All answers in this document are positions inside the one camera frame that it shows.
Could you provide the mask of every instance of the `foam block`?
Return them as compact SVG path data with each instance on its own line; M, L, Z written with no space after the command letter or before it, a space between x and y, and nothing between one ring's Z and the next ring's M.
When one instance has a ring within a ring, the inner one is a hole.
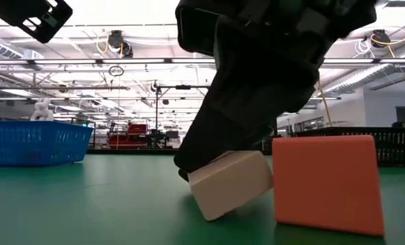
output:
M384 235L372 136L278 138L272 147L277 222Z
M191 191L207 221L272 189L272 172L259 151L227 152L189 174Z

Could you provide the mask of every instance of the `white figurine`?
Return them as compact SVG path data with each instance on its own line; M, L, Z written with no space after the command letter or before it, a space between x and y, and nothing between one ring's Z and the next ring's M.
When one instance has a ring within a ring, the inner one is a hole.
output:
M34 104L34 113L30 120L54 120L54 113L48 109L50 100L42 98Z

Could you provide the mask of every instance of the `green table surface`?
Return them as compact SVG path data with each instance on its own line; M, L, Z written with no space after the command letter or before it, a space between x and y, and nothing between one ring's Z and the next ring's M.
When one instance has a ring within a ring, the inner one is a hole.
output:
M405 167L380 169L380 185L385 239L276 224L272 192L207 223L172 157L0 168L0 245L405 245Z

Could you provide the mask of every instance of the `black plastic crate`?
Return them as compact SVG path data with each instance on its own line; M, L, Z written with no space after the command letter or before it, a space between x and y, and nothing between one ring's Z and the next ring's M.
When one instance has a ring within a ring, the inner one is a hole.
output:
M405 128L329 127L295 133L297 137L372 135L378 165L405 165Z

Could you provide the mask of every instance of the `orange foam block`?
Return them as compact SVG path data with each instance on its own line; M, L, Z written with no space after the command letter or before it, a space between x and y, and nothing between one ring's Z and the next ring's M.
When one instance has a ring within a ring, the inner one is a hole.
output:
M277 222L384 235L372 136L276 138L272 147Z

